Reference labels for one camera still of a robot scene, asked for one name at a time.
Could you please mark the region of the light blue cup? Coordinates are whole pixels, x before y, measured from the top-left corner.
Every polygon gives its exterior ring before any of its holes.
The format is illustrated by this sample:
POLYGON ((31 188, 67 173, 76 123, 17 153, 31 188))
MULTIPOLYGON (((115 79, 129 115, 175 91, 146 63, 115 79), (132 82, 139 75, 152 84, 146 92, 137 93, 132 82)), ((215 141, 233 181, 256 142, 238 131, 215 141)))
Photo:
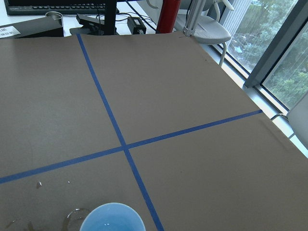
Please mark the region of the light blue cup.
POLYGON ((107 203, 92 210, 84 219, 81 231, 144 231, 140 215, 122 203, 107 203))

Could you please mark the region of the black power adapter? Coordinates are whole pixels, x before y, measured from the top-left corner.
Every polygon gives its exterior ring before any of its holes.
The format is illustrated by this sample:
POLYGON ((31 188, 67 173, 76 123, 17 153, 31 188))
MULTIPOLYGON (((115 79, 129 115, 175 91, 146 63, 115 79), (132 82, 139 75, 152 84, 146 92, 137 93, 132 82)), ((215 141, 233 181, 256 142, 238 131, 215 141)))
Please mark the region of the black power adapter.
POLYGON ((127 25, 131 32, 131 34, 146 34, 146 27, 142 20, 139 17, 131 17, 127 18, 127 25))

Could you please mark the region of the grey office chair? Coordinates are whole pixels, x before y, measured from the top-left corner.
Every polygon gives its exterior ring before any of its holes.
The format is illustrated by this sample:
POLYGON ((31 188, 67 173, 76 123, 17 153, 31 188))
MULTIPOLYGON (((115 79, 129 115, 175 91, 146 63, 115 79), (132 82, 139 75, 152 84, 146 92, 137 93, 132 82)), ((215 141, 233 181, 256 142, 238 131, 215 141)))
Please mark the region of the grey office chair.
MULTIPOLYGON (((224 28, 220 23, 220 10, 218 4, 219 0, 206 0, 203 11, 207 11, 211 6, 215 8, 216 19, 211 18, 207 15, 202 15, 198 19, 197 26, 195 28, 195 33, 192 35, 196 40, 202 44, 215 45, 222 44, 223 52, 220 58, 219 65, 223 64, 224 57, 227 50, 226 42, 231 39, 230 33, 224 28)), ((185 26, 187 16, 190 10, 192 0, 182 0, 180 4, 181 10, 186 10, 186 13, 178 13, 175 21, 174 28, 177 31, 183 32, 183 27, 185 26)))

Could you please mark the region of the red cylinder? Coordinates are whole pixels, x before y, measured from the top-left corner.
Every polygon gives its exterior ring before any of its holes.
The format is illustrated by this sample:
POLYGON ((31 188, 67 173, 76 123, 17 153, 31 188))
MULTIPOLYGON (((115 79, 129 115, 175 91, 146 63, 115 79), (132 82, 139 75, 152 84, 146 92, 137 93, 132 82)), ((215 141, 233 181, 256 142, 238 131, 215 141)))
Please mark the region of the red cylinder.
POLYGON ((171 33, 174 28, 181 0, 163 0, 156 33, 171 33))

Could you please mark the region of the black monitor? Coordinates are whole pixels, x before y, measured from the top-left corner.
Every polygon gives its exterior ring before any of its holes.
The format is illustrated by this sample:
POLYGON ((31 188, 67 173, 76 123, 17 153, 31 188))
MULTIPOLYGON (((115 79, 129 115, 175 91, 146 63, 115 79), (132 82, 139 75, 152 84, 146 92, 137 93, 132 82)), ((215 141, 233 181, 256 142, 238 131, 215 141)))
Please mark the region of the black monitor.
POLYGON ((98 18, 86 16, 77 13, 77 22, 82 27, 69 29, 71 35, 85 34, 106 36, 116 34, 116 14, 117 14, 116 0, 94 0, 89 3, 89 7, 93 7, 98 18))

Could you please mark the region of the black labelled box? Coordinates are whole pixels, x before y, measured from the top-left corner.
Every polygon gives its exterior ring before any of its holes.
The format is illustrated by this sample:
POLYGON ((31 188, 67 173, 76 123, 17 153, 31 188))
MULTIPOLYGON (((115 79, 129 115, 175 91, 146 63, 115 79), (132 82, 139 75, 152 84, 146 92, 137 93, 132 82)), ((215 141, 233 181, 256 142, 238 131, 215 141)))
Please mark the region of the black labelled box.
POLYGON ((51 17, 0 26, 0 38, 2 39, 63 36, 63 26, 51 17))

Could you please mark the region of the white chair back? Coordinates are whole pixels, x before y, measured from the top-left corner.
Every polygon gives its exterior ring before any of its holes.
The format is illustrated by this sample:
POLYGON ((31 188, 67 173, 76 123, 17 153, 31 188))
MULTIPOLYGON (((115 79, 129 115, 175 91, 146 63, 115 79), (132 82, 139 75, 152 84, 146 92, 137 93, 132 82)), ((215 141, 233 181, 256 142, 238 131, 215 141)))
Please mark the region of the white chair back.
POLYGON ((288 137, 297 139, 308 149, 308 93, 306 93, 295 106, 287 113, 289 125, 293 133, 288 137))

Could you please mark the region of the black keyboard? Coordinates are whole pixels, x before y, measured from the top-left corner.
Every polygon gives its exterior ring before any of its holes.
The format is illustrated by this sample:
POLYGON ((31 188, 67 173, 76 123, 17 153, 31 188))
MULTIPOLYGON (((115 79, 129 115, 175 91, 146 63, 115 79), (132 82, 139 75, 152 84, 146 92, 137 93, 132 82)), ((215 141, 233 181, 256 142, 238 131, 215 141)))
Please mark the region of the black keyboard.
POLYGON ((8 15, 105 14, 105 4, 97 0, 5 0, 8 15))

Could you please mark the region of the aluminium frame post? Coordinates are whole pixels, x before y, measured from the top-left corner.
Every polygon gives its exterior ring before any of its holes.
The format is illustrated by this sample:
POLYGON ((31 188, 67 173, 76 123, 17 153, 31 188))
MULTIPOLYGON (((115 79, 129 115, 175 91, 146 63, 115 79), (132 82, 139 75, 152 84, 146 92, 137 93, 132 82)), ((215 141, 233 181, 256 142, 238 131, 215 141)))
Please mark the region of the aluminium frame post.
POLYGON ((206 0, 193 0, 187 16, 183 33, 185 36, 192 36, 195 33, 198 19, 201 16, 206 0))

